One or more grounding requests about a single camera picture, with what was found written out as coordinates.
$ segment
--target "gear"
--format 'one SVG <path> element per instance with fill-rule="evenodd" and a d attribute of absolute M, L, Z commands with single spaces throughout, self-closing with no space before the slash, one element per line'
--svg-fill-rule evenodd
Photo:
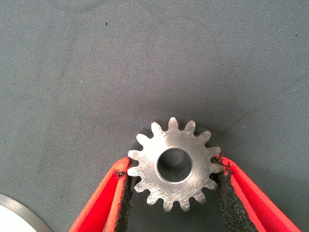
<path fill-rule="evenodd" d="M 206 201 L 202 188 L 216 189 L 217 184 L 209 178 L 211 173 L 219 173 L 222 166 L 211 163 L 211 158 L 218 155 L 219 147 L 206 148 L 205 143 L 209 140 L 211 133 L 205 131 L 199 136 L 194 135 L 195 121 L 189 121 L 184 130 L 179 130 L 176 118 L 169 120 L 169 129 L 163 131 L 159 124 L 153 122 L 151 130 L 153 138 L 138 134 L 138 142 L 143 146 L 142 151 L 130 150 L 128 156 L 139 162 L 136 167 L 128 169 L 130 176 L 140 176 L 141 181 L 134 187 L 136 192 L 146 189 L 150 191 L 147 203 L 153 205 L 161 198 L 164 200 L 163 208 L 169 212 L 174 201 L 180 203 L 183 211 L 190 208 L 189 198 L 194 197 L 198 202 Z M 178 182 L 168 181 L 162 176 L 158 168 L 161 155 L 170 149 L 179 149 L 189 156 L 191 171 L 189 175 Z"/>

